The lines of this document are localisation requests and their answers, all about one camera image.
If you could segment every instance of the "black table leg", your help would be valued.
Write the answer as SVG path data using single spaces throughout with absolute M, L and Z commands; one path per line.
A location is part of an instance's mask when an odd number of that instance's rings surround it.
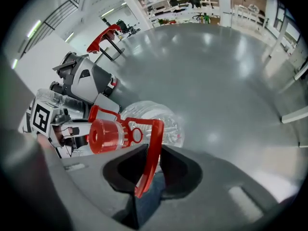
M 100 47 L 100 51 L 109 58 L 110 61 L 113 61 L 112 57 L 110 55 L 108 55 L 101 47 Z
M 119 49 L 119 47 L 117 47 L 116 44 L 113 43 L 113 41 L 111 40 L 111 38 L 109 38 L 109 36 L 104 35 L 103 37 L 104 37 L 106 40 L 108 40 L 109 43 L 111 43 L 111 45 L 112 45 L 113 47 L 115 47 L 115 49 L 117 50 L 117 52 L 119 52 L 120 54 L 123 53 L 123 52 Z

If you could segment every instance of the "red table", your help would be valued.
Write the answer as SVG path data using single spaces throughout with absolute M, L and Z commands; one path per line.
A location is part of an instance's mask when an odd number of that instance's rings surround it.
M 110 61 L 116 59 L 120 54 L 123 53 L 124 49 L 120 50 L 116 46 L 116 44 L 112 42 L 115 39 L 115 31 L 121 31 L 121 28 L 116 24 L 113 24 L 110 27 L 108 27 L 99 36 L 97 36 L 96 39 L 89 45 L 89 47 L 87 48 L 87 52 L 97 53 L 98 51 L 101 51 Z M 100 47 L 100 42 L 102 42 L 105 39 L 108 40 L 109 43 L 119 52 L 119 54 L 116 57 L 112 58 Z

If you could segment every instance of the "gray floor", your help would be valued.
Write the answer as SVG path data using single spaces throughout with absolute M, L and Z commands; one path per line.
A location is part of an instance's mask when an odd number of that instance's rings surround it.
M 296 192 L 306 151 L 298 148 L 299 126 L 283 125 L 280 117 L 305 105 L 305 91 L 296 84 L 279 96 L 267 87 L 279 79 L 263 75 L 268 45 L 230 28 L 181 24 L 138 33 L 118 46 L 123 55 L 97 62 L 121 82 L 114 101 L 162 103 L 183 122 L 184 148 L 234 163 L 279 201 Z

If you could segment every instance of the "ceiling light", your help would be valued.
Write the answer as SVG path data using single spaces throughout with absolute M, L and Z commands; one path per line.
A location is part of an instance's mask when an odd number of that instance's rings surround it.
M 110 13 L 110 12 L 113 11 L 113 10 L 115 10 L 115 9 L 109 10 L 108 12 L 106 12 L 105 14 L 103 14 L 102 17 L 103 17 L 104 15 L 107 15 L 108 13 Z
M 74 32 L 72 32 L 71 35 L 68 36 L 68 38 L 65 41 L 67 42 L 72 37 L 73 34 L 74 34 Z
M 13 64 L 12 64 L 12 69 L 14 69 L 14 68 L 16 67 L 17 62 L 18 62 L 18 60 L 15 59 L 14 62 L 13 62 Z
M 28 34 L 27 34 L 27 37 L 28 37 L 28 38 L 31 38 L 31 37 L 33 36 L 34 32 L 35 32 L 36 29 L 39 27 L 40 23 L 41 23 L 40 20 L 38 20 L 38 21 L 35 23 L 35 25 L 31 28 L 30 32 L 28 32 Z

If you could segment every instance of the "red plastic handle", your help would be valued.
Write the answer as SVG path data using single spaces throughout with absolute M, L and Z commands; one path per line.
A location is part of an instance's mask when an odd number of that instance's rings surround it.
M 129 128 L 129 122 L 133 121 L 139 124 L 152 125 L 150 145 L 148 149 L 148 156 L 146 158 L 146 164 L 143 174 L 139 180 L 139 185 L 135 188 L 135 195 L 140 198 L 142 194 L 149 190 L 156 167 L 158 158 L 161 153 L 163 134 L 164 134 L 164 122 L 156 119 L 139 119 L 128 117 L 125 120 L 121 120 L 121 116 L 113 111 L 105 110 L 97 105 L 91 108 L 90 115 L 88 118 L 89 122 L 93 122 L 96 119 L 98 111 L 109 113 L 116 116 L 116 121 L 120 122 L 122 126 L 125 126 L 132 136 L 132 131 Z

